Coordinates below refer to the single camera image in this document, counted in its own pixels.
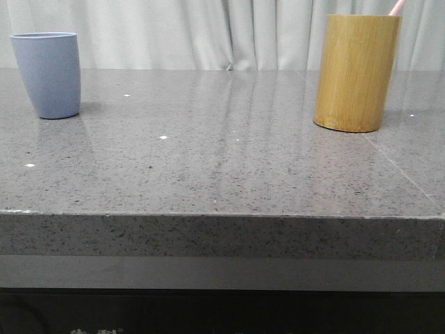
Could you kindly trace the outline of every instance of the speckled stone surface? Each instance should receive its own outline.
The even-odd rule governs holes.
[[[0,252],[443,259],[443,72],[396,73],[370,134],[316,126],[316,80],[84,70],[43,120],[1,69]]]

